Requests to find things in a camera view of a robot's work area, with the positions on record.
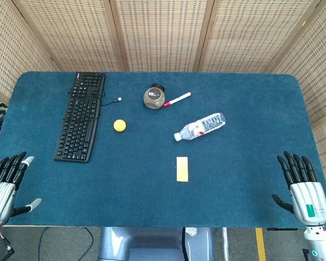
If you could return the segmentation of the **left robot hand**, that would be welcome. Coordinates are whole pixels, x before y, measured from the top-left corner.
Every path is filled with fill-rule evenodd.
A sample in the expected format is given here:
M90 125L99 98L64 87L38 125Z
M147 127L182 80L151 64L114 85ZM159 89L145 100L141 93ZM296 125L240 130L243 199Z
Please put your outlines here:
M23 207L14 207L16 192L33 160L33 156L26 157L26 153L22 152L0 161L0 227L4 226L10 217L32 212L42 201L37 198Z

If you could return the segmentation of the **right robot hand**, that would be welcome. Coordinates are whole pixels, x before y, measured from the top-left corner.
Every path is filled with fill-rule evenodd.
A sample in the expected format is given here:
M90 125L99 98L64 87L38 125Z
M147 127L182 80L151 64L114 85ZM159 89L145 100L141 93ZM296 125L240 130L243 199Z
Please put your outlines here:
M283 201L277 194L272 199L282 209L293 214L305 226L326 224L326 196L322 184L317 180L315 169L306 156L284 152L277 156L291 203Z

